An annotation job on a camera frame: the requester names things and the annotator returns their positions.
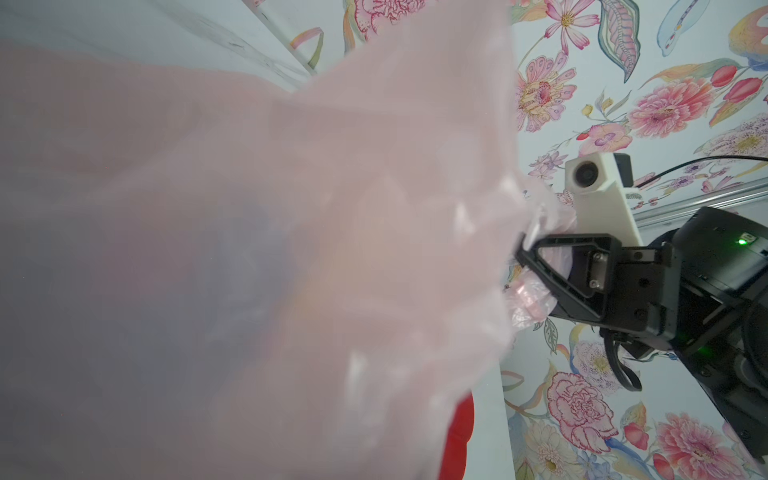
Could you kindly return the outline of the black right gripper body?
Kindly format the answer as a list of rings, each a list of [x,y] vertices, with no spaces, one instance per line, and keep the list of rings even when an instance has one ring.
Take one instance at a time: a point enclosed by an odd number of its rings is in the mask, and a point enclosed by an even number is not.
[[[669,242],[623,247],[613,237],[572,250],[566,317],[613,332],[633,351],[670,350],[676,335],[681,260]]]

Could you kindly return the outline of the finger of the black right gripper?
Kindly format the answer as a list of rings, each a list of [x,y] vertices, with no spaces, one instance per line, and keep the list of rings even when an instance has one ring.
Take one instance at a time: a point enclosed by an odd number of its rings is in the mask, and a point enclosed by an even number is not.
[[[571,269],[560,273],[543,257],[542,249],[569,253]],[[538,276],[565,318],[603,324],[621,250],[621,241],[612,235],[559,234],[535,241],[528,250],[518,248],[515,259]]]

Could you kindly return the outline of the pink plastic bag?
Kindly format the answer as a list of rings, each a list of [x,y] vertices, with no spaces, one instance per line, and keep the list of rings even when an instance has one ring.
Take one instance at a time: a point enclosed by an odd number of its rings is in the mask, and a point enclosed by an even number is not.
[[[438,1],[292,93],[1,45],[5,479],[435,479],[533,318],[506,1]]]

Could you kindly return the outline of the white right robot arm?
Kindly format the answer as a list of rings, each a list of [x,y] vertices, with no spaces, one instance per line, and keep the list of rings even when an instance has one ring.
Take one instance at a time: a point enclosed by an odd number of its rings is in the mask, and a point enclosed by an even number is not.
[[[516,260],[552,293],[556,317],[597,329],[625,389],[621,361],[672,352],[734,428],[767,459],[767,229],[703,207],[647,246],[608,233],[550,235]]]

